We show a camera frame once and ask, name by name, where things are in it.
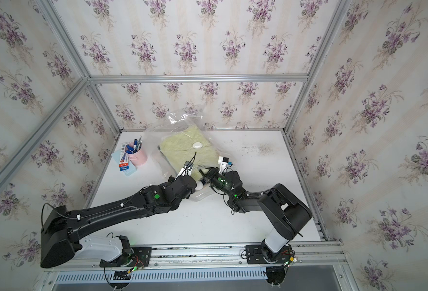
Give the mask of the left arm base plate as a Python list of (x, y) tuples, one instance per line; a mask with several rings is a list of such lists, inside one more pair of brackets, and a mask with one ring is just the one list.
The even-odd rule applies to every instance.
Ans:
[(117, 259), (107, 262), (100, 261), (100, 267), (148, 267), (152, 254), (151, 247), (131, 247), (129, 253), (124, 252)]

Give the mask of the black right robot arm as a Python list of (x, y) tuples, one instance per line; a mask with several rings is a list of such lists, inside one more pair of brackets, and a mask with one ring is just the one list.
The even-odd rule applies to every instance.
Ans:
[(273, 230), (261, 242), (264, 258), (275, 261), (281, 254), (290, 254), (287, 244), (313, 218), (309, 207), (283, 184), (260, 192), (245, 190), (239, 173), (235, 170), (220, 170), (209, 167), (199, 171), (203, 184), (207, 184), (224, 198), (232, 214), (263, 212), (273, 226)]

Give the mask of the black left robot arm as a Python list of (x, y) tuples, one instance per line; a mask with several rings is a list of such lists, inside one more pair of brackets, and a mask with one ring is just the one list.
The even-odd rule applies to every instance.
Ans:
[(171, 177), (165, 183), (144, 187), (128, 198), (98, 207), (81, 210), (55, 207), (42, 223), (40, 266), (49, 269), (67, 263), (85, 249), (80, 241), (99, 230), (176, 210), (196, 187), (196, 181), (185, 175)]

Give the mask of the clear plastic vacuum bag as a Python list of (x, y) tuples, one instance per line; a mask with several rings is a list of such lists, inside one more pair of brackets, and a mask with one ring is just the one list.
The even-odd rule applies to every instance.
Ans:
[(193, 201), (201, 201), (221, 190), (213, 190), (207, 176), (209, 170), (224, 175), (232, 170), (232, 157), (215, 141), (203, 123), (202, 110), (177, 110), (149, 126), (143, 134), (147, 153), (161, 168), (163, 177), (190, 175), (196, 182)]

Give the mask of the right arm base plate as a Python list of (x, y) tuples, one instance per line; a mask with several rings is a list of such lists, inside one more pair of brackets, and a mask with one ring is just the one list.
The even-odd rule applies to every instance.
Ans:
[(247, 264), (291, 264), (296, 261), (295, 251), (285, 244), (279, 251), (269, 249), (266, 244), (250, 244), (245, 246), (242, 256)]

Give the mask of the light green blanket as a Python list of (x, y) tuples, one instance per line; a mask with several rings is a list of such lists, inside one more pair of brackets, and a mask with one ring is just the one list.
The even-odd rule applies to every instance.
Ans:
[[(203, 147), (194, 149), (195, 142), (201, 142)], [(197, 125), (189, 126), (181, 132), (171, 133), (159, 144), (159, 151), (177, 172), (196, 154), (191, 177), (197, 181), (202, 178), (198, 170), (216, 167), (220, 157), (217, 148)]]

